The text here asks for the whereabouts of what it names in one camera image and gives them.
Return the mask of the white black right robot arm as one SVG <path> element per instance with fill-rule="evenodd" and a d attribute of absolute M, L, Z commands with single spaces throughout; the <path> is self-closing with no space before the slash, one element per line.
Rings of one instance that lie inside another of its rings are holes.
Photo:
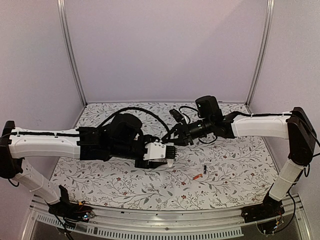
<path fill-rule="evenodd" d="M 314 158 L 315 146 L 319 141 L 305 111 L 295 107 L 283 113 L 246 114 L 233 111 L 223 115 L 217 99 L 210 95 L 198 98 L 195 104 L 199 120 L 192 123 L 186 123 L 177 110 L 170 110 L 177 123 L 162 137 L 164 143 L 192 145 L 194 139 L 208 134 L 225 139 L 274 137 L 289 141 L 288 160 L 258 208 L 262 218 L 269 218 L 278 210 L 281 200 L 301 176 L 304 167 Z"/>

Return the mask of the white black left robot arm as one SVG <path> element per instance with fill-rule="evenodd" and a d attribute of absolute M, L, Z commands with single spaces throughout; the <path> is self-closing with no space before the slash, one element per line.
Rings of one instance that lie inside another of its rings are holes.
<path fill-rule="evenodd" d="M 176 150 L 152 135 L 144 135 L 142 122 L 129 113 L 117 113 L 108 124 L 62 131 L 29 130 L 7 121 L 0 137 L 0 176 L 15 180 L 43 198 L 63 216 L 74 213 L 68 192 L 36 171 L 26 157 L 65 157 L 108 161 L 134 160 L 135 167 L 172 166 Z"/>

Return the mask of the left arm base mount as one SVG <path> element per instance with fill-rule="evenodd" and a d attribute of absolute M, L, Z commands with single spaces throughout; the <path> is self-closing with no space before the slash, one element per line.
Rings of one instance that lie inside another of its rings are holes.
<path fill-rule="evenodd" d="M 69 200 L 69 194 L 65 187 L 58 186 L 60 190 L 60 197 L 57 203 L 48 203 L 50 214 L 62 217 L 64 220 L 71 222 L 88 222 L 89 219 L 95 216 L 93 208 L 86 205 L 86 201 L 80 201 L 77 203 Z"/>

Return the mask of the orange battery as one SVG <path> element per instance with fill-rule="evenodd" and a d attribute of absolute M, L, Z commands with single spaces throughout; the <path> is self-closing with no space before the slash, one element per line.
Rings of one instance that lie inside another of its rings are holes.
<path fill-rule="evenodd" d="M 198 175 L 196 175 L 196 176 L 193 177 L 193 180 L 197 180 L 197 179 L 202 178 L 202 177 L 203 177 L 202 174 L 198 174 Z"/>

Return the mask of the white remote control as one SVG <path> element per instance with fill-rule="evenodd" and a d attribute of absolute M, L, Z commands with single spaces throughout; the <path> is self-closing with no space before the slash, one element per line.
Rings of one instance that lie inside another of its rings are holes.
<path fill-rule="evenodd" d="M 177 155 L 177 149 L 173 143 L 165 144 L 165 159 L 169 167 L 173 166 Z"/>

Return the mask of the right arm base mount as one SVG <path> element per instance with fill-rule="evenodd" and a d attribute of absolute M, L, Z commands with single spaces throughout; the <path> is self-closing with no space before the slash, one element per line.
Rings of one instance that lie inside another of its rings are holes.
<path fill-rule="evenodd" d="M 269 218 L 281 217 L 285 213 L 282 201 L 277 201 L 267 193 L 262 203 L 243 207 L 241 216 L 245 223 L 262 221 Z M 279 226 L 278 220 L 266 221 L 257 225 L 258 230 L 264 235 L 274 234 Z"/>

